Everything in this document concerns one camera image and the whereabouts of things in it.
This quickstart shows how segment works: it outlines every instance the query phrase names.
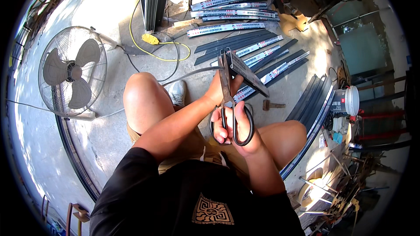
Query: scissor handle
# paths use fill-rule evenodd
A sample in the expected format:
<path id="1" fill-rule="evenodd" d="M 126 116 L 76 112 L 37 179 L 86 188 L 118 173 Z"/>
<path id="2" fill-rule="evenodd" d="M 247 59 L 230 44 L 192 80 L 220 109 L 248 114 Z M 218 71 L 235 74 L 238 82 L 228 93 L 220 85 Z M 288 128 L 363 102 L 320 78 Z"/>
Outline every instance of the scissor handle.
<path id="1" fill-rule="evenodd" d="M 234 124 L 233 124 L 233 133 L 234 133 L 234 141 L 236 144 L 238 144 L 239 146 L 245 146 L 247 145 L 252 137 L 254 136 L 254 119 L 252 118 L 252 114 L 249 111 L 249 109 L 247 107 L 244 107 L 245 110 L 245 114 L 247 115 L 248 121 L 249 121 L 249 134 L 248 134 L 248 138 L 244 141 L 244 142 L 240 142 L 238 139 L 238 125 L 236 122 L 236 118 L 235 118 L 235 106 L 233 105 L 232 108 L 232 117 L 234 120 Z"/>
<path id="2" fill-rule="evenodd" d="M 232 108 L 234 141 L 239 146 L 245 146 L 246 144 L 248 144 L 251 141 L 252 137 L 254 136 L 254 132 L 255 132 L 254 119 L 252 118 L 252 114 L 249 111 L 249 109 L 247 107 L 244 107 L 245 114 L 247 115 L 247 118 L 248 118 L 248 121 L 249 121 L 249 134 L 248 134 L 248 138 L 244 142 L 240 142 L 239 139 L 238 139 L 238 126 L 237 126 L 237 122 L 236 122 L 236 118 L 235 118 L 234 109 L 235 109 L 235 107 Z M 222 114 L 222 127 L 227 130 L 225 108 L 221 108 L 220 111 L 221 111 L 221 114 Z M 217 143 L 219 143 L 219 144 L 225 143 L 226 139 L 223 140 L 223 143 L 220 143 L 220 142 L 218 142 L 218 140 L 214 136 L 214 122 L 212 122 L 211 119 L 210 119 L 210 132 L 211 132 L 214 140 Z"/>
<path id="3" fill-rule="evenodd" d="M 226 122 L 226 112 L 225 112 L 225 108 L 224 107 L 222 107 L 221 109 L 220 109 L 220 112 L 222 113 L 222 127 L 224 128 L 224 129 L 228 129 L 227 128 L 227 122 Z M 217 142 L 217 143 L 219 143 L 219 144 L 224 144 L 225 142 L 226 142 L 226 138 L 223 140 L 223 142 L 222 143 L 220 143 L 217 139 L 216 139 L 216 137 L 214 136 L 214 122 L 212 122 L 211 121 L 211 116 L 210 116 L 210 132 L 211 132 L 211 134 L 212 134 L 212 136 L 213 136 L 213 139 Z"/>

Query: knee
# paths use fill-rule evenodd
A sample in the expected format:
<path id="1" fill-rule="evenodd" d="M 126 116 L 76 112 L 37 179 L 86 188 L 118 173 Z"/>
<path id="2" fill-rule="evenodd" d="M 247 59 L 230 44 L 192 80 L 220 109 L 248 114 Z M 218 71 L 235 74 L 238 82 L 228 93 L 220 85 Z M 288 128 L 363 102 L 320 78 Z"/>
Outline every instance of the knee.
<path id="1" fill-rule="evenodd" d="M 139 72 L 131 75 L 126 83 L 124 99 L 138 98 L 145 92 L 155 92 L 159 83 L 149 72 Z"/>
<path id="2" fill-rule="evenodd" d="M 294 137 L 294 140 L 299 145 L 300 149 L 303 148 L 303 146 L 306 143 L 306 127 L 302 123 L 300 123 L 297 120 L 290 120 L 286 121 L 289 126 L 288 129 L 290 131 L 291 136 Z"/>

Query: spray can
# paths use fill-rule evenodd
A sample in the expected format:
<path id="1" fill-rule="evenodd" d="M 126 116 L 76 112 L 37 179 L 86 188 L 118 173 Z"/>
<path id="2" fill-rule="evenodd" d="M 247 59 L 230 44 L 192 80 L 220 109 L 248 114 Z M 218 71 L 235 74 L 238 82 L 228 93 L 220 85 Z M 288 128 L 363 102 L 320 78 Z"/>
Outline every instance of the spray can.
<path id="1" fill-rule="evenodd" d="M 349 147 L 350 148 L 355 148 L 355 149 L 363 149 L 362 145 L 356 144 L 356 143 L 353 143 L 353 142 L 349 142 Z"/>

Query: khaki shorts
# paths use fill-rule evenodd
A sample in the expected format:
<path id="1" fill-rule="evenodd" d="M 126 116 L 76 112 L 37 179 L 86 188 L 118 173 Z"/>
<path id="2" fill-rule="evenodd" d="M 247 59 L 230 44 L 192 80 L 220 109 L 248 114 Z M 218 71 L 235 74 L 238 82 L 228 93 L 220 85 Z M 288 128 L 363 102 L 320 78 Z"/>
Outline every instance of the khaki shorts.
<path id="1" fill-rule="evenodd" d="M 127 131 L 129 133 L 131 141 L 134 143 L 139 138 L 140 135 L 135 132 L 127 123 Z M 169 155 L 162 163 L 159 165 L 159 174 L 164 173 L 169 168 L 175 166 L 178 163 L 181 163 L 185 160 L 200 160 L 200 157 L 203 156 L 204 146 L 206 151 L 204 154 L 204 161 L 223 165 L 220 152 L 223 151 L 226 153 L 226 156 L 232 166 L 235 168 L 236 174 L 244 182 L 245 186 L 249 187 L 249 171 L 247 163 L 244 157 L 239 154 L 233 145 L 211 145 L 208 143 L 202 136 L 198 127 L 196 127 L 188 137 L 180 144 L 180 146 Z"/>

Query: hand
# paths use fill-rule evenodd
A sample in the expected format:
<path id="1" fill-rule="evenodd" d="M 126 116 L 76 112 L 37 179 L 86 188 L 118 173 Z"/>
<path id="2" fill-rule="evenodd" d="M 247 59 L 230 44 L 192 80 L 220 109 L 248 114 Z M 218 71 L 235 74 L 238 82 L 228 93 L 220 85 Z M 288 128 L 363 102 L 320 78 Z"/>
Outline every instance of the hand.
<path id="1" fill-rule="evenodd" d="M 247 139 L 249 135 L 249 121 L 247 115 L 244 110 L 245 102 L 240 101 L 238 104 L 235 105 L 235 118 L 238 122 L 238 139 L 240 142 Z M 216 109 L 212 116 L 211 121 L 214 122 L 214 137 L 218 140 L 218 142 L 223 142 L 226 138 L 225 143 L 232 143 L 233 146 L 238 150 L 238 152 L 247 158 L 251 155 L 254 155 L 258 152 L 261 148 L 263 148 L 264 143 L 261 140 L 260 134 L 258 130 L 255 129 L 254 136 L 249 141 L 249 143 L 243 147 L 237 145 L 233 140 L 233 119 L 232 119 L 232 109 L 225 108 L 226 114 L 226 121 L 227 121 L 227 130 L 222 127 L 222 118 L 221 118 L 221 109 Z"/>
<path id="2" fill-rule="evenodd" d="M 238 92 L 239 87 L 241 86 L 244 78 L 241 75 L 235 76 L 234 79 L 230 79 L 231 84 L 231 95 L 235 95 Z M 223 92 L 222 85 L 220 83 L 219 70 L 216 71 L 216 74 L 213 77 L 210 87 L 204 96 L 209 97 L 213 101 L 213 106 L 217 106 L 222 102 Z"/>

